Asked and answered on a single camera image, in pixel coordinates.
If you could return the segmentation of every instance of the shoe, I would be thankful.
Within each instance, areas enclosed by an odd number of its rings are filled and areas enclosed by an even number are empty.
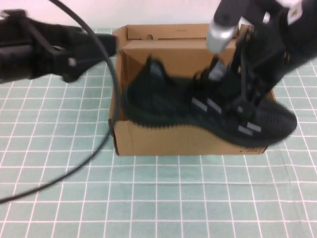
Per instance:
[[[167,75],[149,57],[123,90],[122,109],[142,126],[198,126],[243,147],[270,146],[296,129],[296,116],[284,106],[268,97],[241,100],[241,88],[239,77],[218,58],[192,79]]]

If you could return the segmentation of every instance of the cutting mat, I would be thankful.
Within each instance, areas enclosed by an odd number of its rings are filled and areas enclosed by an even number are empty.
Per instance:
[[[316,70],[317,60],[275,87],[299,125],[264,154],[119,157],[110,141],[72,178],[0,205],[0,237],[317,237]],[[111,92],[105,64],[69,85],[52,75],[0,85],[0,196],[90,155],[108,128]]]

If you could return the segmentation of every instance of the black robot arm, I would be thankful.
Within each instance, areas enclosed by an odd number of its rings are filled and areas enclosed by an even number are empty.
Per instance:
[[[5,10],[0,20],[0,83],[55,74],[67,82],[104,60],[91,37],[74,26],[47,24],[24,10]],[[111,57],[116,37],[97,34]]]

